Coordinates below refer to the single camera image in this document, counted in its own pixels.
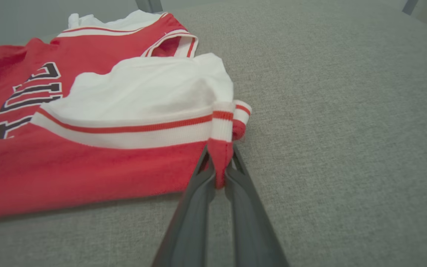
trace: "gray couch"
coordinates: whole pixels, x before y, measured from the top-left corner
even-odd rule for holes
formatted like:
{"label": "gray couch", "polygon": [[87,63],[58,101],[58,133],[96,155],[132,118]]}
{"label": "gray couch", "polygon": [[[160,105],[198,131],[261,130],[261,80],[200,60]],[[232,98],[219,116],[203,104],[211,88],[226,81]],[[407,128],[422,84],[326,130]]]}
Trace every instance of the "gray couch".
{"label": "gray couch", "polygon": [[[293,266],[427,266],[427,25],[375,1],[172,13],[254,112],[239,142]],[[149,266],[179,194],[0,219],[0,266]],[[232,266],[223,191],[208,265]]]}

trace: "red fabric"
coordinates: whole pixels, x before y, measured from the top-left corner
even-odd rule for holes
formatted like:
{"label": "red fabric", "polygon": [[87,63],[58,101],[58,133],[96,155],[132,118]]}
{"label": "red fabric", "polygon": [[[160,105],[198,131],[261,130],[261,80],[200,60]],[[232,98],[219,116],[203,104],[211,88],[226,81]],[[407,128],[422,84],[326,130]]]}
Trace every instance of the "red fabric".
{"label": "red fabric", "polygon": [[[49,102],[65,97],[78,74],[106,74],[176,29],[185,28],[168,14],[129,35],[59,37],[50,44],[31,39],[24,47],[0,47],[0,129],[6,130],[0,131],[0,216],[185,189],[206,142],[140,150],[95,148],[29,123],[40,103],[14,108],[35,98]],[[178,44],[179,39],[165,41],[153,54],[173,56]],[[31,79],[43,75],[47,70],[41,66],[49,63],[59,76]],[[23,93],[41,86],[47,89]]]}
{"label": "red fabric", "polygon": [[0,142],[0,216],[182,191],[206,143],[103,149],[24,130],[31,142]]}
{"label": "red fabric", "polygon": [[207,149],[215,166],[215,187],[220,189],[225,185],[225,169],[234,155],[234,145],[232,142],[209,138]]}
{"label": "red fabric", "polygon": [[233,129],[234,133],[232,135],[232,139],[234,141],[241,139],[245,135],[245,131],[246,131],[246,125],[239,120],[234,120],[234,129]]}

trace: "clothing pile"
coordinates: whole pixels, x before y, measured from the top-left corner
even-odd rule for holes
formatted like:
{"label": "clothing pile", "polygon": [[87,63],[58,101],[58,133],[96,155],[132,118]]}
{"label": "clothing pile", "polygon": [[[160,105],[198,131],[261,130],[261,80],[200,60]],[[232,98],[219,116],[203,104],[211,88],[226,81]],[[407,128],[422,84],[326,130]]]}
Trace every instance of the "clothing pile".
{"label": "clothing pile", "polygon": [[224,185],[251,107],[172,14],[69,17],[0,47],[0,217],[186,188],[205,145]]}

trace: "red stripe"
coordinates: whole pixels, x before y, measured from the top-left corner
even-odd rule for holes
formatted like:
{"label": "red stripe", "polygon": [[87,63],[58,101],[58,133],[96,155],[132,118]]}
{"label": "red stripe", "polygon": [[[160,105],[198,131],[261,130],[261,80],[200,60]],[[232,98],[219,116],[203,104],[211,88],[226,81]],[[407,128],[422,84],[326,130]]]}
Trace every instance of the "red stripe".
{"label": "red stripe", "polygon": [[251,112],[249,111],[248,108],[245,108],[242,105],[237,105],[236,108],[243,110],[244,112],[248,113],[248,116],[251,116]]}
{"label": "red stripe", "polygon": [[37,112],[48,118],[49,120],[52,120],[54,123],[57,123],[61,127],[64,127],[69,130],[77,131],[77,132],[88,132],[89,134],[117,134],[120,132],[151,132],[151,131],[157,131],[157,130],[165,130],[165,129],[171,129],[171,128],[177,128],[182,126],[188,126],[188,125],[196,125],[199,123],[205,123],[210,122],[212,120],[212,115],[207,115],[203,117],[188,119],[188,120],[182,120],[182,121],[176,121],[176,122],[170,122],[170,123],[159,123],[154,125],[140,125],[140,126],[122,126],[122,127],[107,127],[107,128],[90,128],[90,127],[79,127],[79,126],[73,126],[66,123],[62,123],[61,121],[54,118],[51,114],[49,114],[44,109],[39,109]]}
{"label": "red stripe", "polygon": [[226,111],[214,111],[212,112],[212,118],[232,121],[234,114]]}
{"label": "red stripe", "polygon": [[137,30],[140,30],[142,28],[144,28],[144,27],[141,27],[139,29],[134,29],[134,30],[115,30],[115,29],[105,29],[105,28],[98,28],[98,27],[83,27],[83,28],[77,28],[77,29],[64,30],[62,33],[76,32],[78,30],[84,30],[84,29],[97,29],[97,30],[104,30],[106,32],[136,32]]}
{"label": "red stripe", "polygon": [[192,52],[194,44],[195,44],[195,37],[192,38],[192,42],[190,43],[189,51],[187,52],[187,57],[190,57],[190,53]]}

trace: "red basketball jersey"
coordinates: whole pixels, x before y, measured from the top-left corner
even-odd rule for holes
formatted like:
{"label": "red basketball jersey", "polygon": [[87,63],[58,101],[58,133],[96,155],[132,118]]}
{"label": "red basketball jersey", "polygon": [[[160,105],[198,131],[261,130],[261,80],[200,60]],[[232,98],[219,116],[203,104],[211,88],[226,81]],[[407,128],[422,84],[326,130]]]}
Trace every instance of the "red basketball jersey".
{"label": "red basketball jersey", "polygon": [[[155,174],[150,179],[165,187],[149,191],[144,181],[133,186],[133,159],[151,164],[158,155],[108,148],[95,153],[29,123],[42,103],[68,96],[81,73],[106,74],[139,56],[193,57],[197,38],[173,15],[136,11],[130,19],[137,15],[149,19],[75,27],[50,44],[31,39],[24,47],[0,47],[0,216],[183,189],[185,181],[169,183]],[[182,146],[168,149],[179,153],[179,162],[192,161],[183,158]]]}

